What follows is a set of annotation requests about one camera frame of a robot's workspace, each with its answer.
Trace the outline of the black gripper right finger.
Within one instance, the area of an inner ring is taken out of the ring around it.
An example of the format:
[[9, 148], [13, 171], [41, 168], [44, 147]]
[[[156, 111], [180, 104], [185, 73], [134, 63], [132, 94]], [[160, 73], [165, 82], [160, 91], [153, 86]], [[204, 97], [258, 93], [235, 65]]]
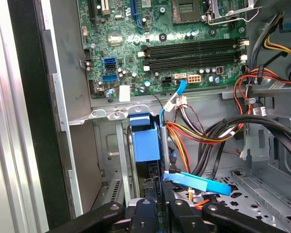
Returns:
[[164, 197], [172, 223], [182, 233], [283, 233], [282, 229], [247, 216], [207, 193], [200, 202], [174, 197], [174, 184], [163, 182]]

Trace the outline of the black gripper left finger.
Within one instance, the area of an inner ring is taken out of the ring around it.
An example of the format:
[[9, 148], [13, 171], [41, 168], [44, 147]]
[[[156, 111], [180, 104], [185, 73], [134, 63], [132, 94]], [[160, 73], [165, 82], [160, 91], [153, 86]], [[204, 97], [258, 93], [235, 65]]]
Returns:
[[50, 233], [155, 233], [157, 231], [157, 183], [144, 181], [145, 197], [132, 199], [128, 207], [109, 202], [93, 209]]

